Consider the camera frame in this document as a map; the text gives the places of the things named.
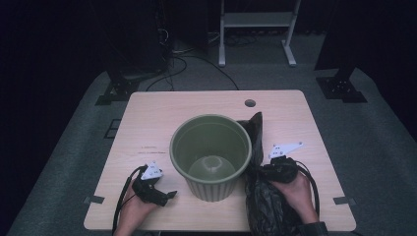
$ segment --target dark background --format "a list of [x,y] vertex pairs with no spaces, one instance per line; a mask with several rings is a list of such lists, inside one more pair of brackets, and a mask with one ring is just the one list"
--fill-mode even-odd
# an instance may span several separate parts
[[[207,8],[193,9],[191,2]],[[228,11],[237,12],[286,10],[292,5],[291,1],[282,1],[276,6],[272,0],[226,2]],[[219,1],[178,0],[171,4],[164,7],[177,7],[183,12],[167,15],[164,23],[172,27],[178,38],[201,42],[201,38],[181,33],[181,22],[190,22],[187,17],[200,20],[196,31],[218,30]],[[129,48],[123,49],[123,42],[129,37],[122,36],[126,29],[114,34],[119,43],[109,45],[109,34],[89,1],[3,0],[0,9],[0,234],[3,235],[25,203],[86,89],[96,76],[107,70],[103,55],[108,54],[103,50],[122,48],[128,64],[137,63],[138,67],[143,66],[141,58],[149,56],[139,49],[136,54]],[[392,110],[416,139],[417,24],[412,15],[415,10],[413,1],[303,0],[296,32],[325,32],[327,38],[316,69],[338,68],[349,58],[375,81]],[[197,14],[198,11],[203,11],[205,17]],[[111,29],[126,26],[116,18]],[[149,22],[147,27],[160,23]],[[147,38],[144,40],[157,37],[156,29],[142,32],[141,36]],[[115,54],[107,61],[123,61]],[[158,62],[152,65],[161,66]]]

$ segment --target white tag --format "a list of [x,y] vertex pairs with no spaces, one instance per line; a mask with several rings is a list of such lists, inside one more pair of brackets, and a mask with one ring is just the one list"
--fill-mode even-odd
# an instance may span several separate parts
[[148,165],[147,170],[142,175],[142,180],[147,179],[154,179],[162,176],[162,172],[160,172],[159,167],[157,167],[156,162],[153,161],[151,164]]
[[272,150],[269,153],[269,159],[287,155],[289,152],[299,148],[303,145],[303,142],[296,144],[284,144],[284,145],[273,145]]

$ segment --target black sleeve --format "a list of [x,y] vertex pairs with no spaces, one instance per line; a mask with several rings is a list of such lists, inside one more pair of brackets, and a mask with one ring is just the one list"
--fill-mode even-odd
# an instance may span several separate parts
[[303,224],[298,229],[301,236],[328,236],[328,228],[324,222]]

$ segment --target black plastic bag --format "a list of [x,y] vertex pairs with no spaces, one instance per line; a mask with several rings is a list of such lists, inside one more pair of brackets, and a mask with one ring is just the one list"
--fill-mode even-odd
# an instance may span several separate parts
[[284,196],[265,178],[259,168],[264,160],[262,146],[263,115],[255,114],[249,121],[239,121],[252,142],[252,158],[246,169],[246,211],[252,235],[297,235],[301,219]]

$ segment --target metal stand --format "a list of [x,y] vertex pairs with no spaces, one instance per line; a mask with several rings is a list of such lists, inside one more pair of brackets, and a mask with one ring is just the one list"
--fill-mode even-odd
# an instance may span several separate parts
[[326,99],[341,99],[345,103],[368,102],[362,92],[356,90],[349,81],[354,69],[354,66],[345,66],[334,77],[316,78]]
[[289,46],[292,33],[294,32],[297,21],[298,10],[301,0],[295,1],[295,7],[292,12],[275,12],[275,13],[224,13],[224,0],[221,0],[220,16],[220,44],[218,46],[218,65],[226,65],[224,51],[224,29],[225,28],[265,28],[265,27],[288,27],[287,37],[281,41],[288,64],[295,67],[297,64]]

